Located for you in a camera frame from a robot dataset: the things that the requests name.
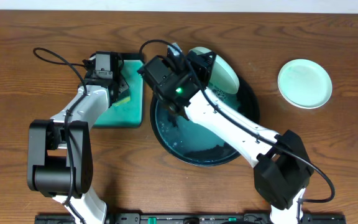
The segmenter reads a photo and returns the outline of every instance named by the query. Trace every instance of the cable clip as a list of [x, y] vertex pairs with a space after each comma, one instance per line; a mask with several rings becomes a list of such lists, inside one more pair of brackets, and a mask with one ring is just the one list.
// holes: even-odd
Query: cable clip
[[73, 113], [70, 110], [66, 110], [66, 116], [73, 116]]
[[255, 141], [255, 142], [256, 142], [257, 144], [259, 144], [259, 143], [260, 143], [260, 141], [259, 141], [259, 139], [260, 139], [260, 135], [255, 136], [255, 139], [256, 139], [256, 141]]

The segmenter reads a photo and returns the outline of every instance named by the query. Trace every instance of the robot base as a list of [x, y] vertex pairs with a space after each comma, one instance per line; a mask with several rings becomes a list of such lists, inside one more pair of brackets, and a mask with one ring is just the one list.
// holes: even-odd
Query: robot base
[[[269, 224], [269, 213], [245, 215], [139, 215], [121, 213], [108, 215], [106, 224]], [[37, 215], [34, 224], [74, 223], [71, 215]], [[344, 215], [303, 214], [305, 224], [346, 224]]]

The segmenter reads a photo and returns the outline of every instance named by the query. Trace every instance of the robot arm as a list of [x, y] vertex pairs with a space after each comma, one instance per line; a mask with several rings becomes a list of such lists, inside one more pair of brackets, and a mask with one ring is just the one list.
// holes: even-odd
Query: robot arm
[[[208, 88], [203, 89], [221, 112], [254, 136], [238, 128], [208, 103], [177, 52], [168, 49], [167, 56], [153, 58], [138, 71], [155, 96], [170, 112], [206, 127], [239, 151], [254, 168], [258, 193], [272, 205], [270, 220], [274, 224], [298, 223], [302, 213], [297, 201], [303, 196], [313, 169], [283, 154], [277, 160], [272, 160], [279, 152], [254, 136], [289, 147], [292, 153], [310, 161], [299, 136], [291, 131], [280, 136], [275, 131], [259, 126], [225, 105]], [[210, 60], [210, 56], [213, 55], [195, 55], [191, 52], [186, 56], [204, 84], [211, 76], [214, 57]], [[97, 118], [117, 99], [119, 56], [114, 52], [98, 52], [95, 57], [96, 66], [88, 70], [85, 76], [86, 96], [83, 97], [84, 88], [79, 87], [78, 94], [61, 112], [50, 120], [35, 120], [29, 129], [27, 184], [31, 190], [39, 191], [60, 203], [67, 200], [70, 189], [70, 162], [67, 157], [49, 156], [48, 150], [65, 149], [67, 141], [71, 142], [75, 190], [66, 208], [77, 224], [109, 222], [106, 218], [107, 205], [98, 198], [91, 186], [93, 163], [89, 131]], [[83, 99], [69, 114], [67, 125], [70, 137], [66, 136], [67, 109], [81, 97]]]
[[[76, 223], [104, 224], [106, 219], [107, 205], [91, 186], [93, 162], [89, 131], [117, 99], [118, 58], [114, 52], [97, 52], [95, 62], [88, 62], [91, 68], [85, 76], [86, 96], [83, 96], [84, 87], [80, 86], [77, 95], [61, 112], [49, 120], [35, 120], [29, 128], [27, 184], [31, 190], [60, 203], [67, 200], [70, 190], [70, 162], [68, 155], [50, 156], [48, 151], [67, 149], [67, 141], [71, 142], [75, 187], [65, 207]], [[67, 122], [70, 136], [65, 132], [66, 116], [70, 116]]]
[[[287, 155], [280, 155], [274, 161], [273, 156], [280, 152], [272, 145], [289, 147], [294, 154], [309, 162], [300, 137], [291, 131], [281, 136], [255, 124], [224, 104], [208, 87], [200, 86], [193, 72], [197, 71], [196, 76], [203, 86], [206, 86], [216, 56], [213, 52], [204, 55], [190, 52], [186, 56], [185, 60], [189, 61], [186, 64], [178, 54], [178, 46], [173, 46], [176, 49], [169, 46], [167, 57], [154, 57], [138, 71], [153, 89], [154, 95], [169, 112], [184, 116], [209, 129], [249, 162], [254, 168], [255, 188], [272, 205], [270, 219], [274, 224], [298, 223], [302, 217], [298, 200], [303, 196], [314, 170]], [[209, 102], [213, 102], [220, 113]], [[230, 122], [221, 113], [248, 132]], [[262, 137], [271, 144], [259, 141], [255, 136]]]

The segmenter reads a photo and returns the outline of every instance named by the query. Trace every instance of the mint green plate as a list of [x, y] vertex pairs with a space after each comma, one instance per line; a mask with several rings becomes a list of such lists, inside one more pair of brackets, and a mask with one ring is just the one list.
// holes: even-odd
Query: mint green plate
[[286, 63], [280, 70], [277, 81], [284, 99], [304, 109], [323, 106], [333, 92], [333, 84], [327, 71], [306, 59]]
[[143, 78], [137, 70], [143, 66], [140, 60], [125, 60], [122, 76], [129, 85], [131, 100], [118, 106], [112, 104], [95, 122], [96, 128], [135, 128], [143, 117]]

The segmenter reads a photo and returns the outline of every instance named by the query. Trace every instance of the wooden table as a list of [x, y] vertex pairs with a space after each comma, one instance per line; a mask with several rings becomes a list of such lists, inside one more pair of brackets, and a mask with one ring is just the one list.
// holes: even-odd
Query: wooden table
[[[335, 199], [307, 203], [305, 210], [343, 213], [358, 223], [358, 15], [41, 11], [0, 11], [0, 223], [65, 213], [27, 187], [27, 135], [34, 119], [49, 119], [73, 98], [78, 80], [68, 67], [35, 58], [32, 49], [45, 47], [74, 63], [96, 50], [136, 52], [149, 39], [222, 55], [254, 89], [261, 125], [298, 133], [311, 160], [333, 180]], [[146, 50], [164, 51], [162, 45]], [[295, 58], [313, 60], [330, 74], [333, 95], [322, 108], [295, 108], [281, 97], [278, 71]], [[112, 212], [269, 210], [243, 158], [196, 167], [169, 155], [150, 127], [150, 99], [147, 89], [140, 128], [91, 131], [93, 187]], [[305, 197], [328, 194], [324, 180], [312, 176]]]

